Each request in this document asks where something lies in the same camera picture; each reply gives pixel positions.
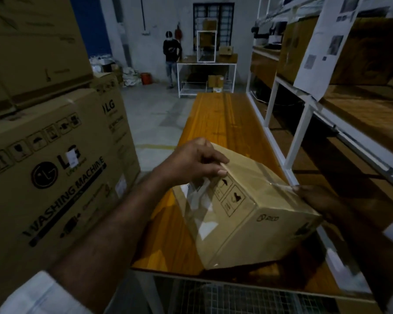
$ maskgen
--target human hand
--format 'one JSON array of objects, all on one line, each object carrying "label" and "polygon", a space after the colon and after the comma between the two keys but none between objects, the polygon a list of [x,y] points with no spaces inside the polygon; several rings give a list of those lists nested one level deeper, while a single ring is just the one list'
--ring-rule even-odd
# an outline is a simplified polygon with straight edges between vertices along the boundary
[{"label": "human hand", "polygon": [[202,177],[224,177],[227,171],[220,163],[228,162],[228,158],[216,151],[207,139],[196,138],[176,148],[155,171],[173,187]]},{"label": "human hand", "polygon": [[324,187],[296,185],[293,191],[327,220],[346,211],[346,205],[341,199]]}]

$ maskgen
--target standing man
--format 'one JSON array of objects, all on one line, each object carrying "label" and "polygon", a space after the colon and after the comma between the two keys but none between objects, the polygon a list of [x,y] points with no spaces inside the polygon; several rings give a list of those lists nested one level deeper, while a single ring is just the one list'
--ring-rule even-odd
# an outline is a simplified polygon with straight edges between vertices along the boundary
[{"label": "standing man", "polygon": [[171,31],[166,32],[166,40],[163,43],[163,54],[166,55],[166,73],[168,74],[169,79],[168,89],[172,89],[172,69],[175,77],[178,78],[176,62],[178,61],[178,58],[181,57],[182,47],[177,40],[173,39],[173,34]]}]

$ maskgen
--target red bucket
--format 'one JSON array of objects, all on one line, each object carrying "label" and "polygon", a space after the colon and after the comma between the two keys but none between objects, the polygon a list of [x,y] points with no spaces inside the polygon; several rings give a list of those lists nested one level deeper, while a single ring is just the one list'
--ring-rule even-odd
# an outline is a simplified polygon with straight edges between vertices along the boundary
[{"label": "red bucket", "polygon": [[141,73],[141,81],[143,85],[150,85],[153,83],[150,73]]}]

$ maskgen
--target black cable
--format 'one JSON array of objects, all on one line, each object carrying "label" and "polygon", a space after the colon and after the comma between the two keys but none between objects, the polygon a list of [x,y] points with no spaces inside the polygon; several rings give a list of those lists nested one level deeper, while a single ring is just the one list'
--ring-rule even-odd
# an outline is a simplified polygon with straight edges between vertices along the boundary
[{"label": "black cable", "polygon": [[143,25],[144,25],[144,30],[145,30],[145,19],[144,19],[143,0],[141,0],[141,13],[143,14]]}]

